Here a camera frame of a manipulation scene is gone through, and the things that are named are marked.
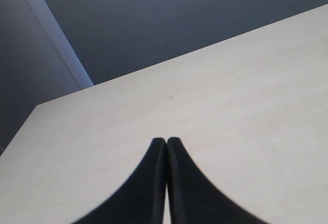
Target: table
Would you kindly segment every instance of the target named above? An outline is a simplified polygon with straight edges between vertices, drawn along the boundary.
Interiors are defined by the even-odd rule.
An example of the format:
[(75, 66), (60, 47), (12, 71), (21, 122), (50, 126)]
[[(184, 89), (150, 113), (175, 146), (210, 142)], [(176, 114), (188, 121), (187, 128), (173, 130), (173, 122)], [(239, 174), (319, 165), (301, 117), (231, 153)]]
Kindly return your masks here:
[(326, 222), (327, 46), (325, 5), (38, 105), (0, 157), (0, 223), (76, 220), (158, 136), (263, 220)]

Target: wall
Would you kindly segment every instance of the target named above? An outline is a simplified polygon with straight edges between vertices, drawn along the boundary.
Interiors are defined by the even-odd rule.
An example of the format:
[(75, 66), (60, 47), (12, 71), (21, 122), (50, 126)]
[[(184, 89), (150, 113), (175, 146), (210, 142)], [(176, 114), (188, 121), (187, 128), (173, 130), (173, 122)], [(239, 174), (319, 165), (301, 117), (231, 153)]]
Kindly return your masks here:
[(94, 83), (328, 3), (328, 0), (46, 0)]
[(47, 21), (52, 15), (44, 8), (47, 6), (43, 0), (0, 0), (0, 147), (3, 149), (37, 104), (92, 85), (78, 67), (69, 68), (69, 61), (75, 61), (76, 66), (80, 63), (77, 58), (61, 55), (63, 50), (69, 52), (70, 46), (68, 42), (66, 46), (65, 42), (56, 45), (53, 35), (62, 32), (58, 25)]

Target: gray wall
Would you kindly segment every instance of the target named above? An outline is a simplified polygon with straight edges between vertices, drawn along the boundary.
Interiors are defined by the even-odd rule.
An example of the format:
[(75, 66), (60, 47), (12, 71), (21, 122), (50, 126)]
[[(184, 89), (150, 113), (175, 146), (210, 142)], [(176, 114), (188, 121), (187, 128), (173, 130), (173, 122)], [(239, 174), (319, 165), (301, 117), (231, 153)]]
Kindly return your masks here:
[(328, 3), (328, 0), (46, 1), (96, 84)]
[(37, 104), (81, 89), (32, 7), (27, 0), (0, 0), (3, 149)]

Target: beige table surface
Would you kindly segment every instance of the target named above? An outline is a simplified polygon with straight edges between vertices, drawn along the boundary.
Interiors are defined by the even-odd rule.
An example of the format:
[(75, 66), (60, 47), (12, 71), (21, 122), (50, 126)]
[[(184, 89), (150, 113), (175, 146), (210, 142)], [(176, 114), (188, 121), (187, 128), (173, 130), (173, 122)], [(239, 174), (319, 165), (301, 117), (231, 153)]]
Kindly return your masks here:
[(72, 222), (155, 136), (262, 219), (326, 223), (328, 5), (37, 106), (0, 157), (0, 223)]

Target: table top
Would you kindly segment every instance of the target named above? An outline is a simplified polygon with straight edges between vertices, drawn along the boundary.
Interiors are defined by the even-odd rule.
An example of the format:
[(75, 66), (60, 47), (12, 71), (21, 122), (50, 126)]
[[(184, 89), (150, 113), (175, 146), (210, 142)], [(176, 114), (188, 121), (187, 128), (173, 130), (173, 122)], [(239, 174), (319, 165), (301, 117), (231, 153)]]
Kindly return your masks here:
[(263, 220), (324, 223), (327, 18), (328, 5), (38, 105), (0, 157), (0, 223), (76, 220), (170, 136)]

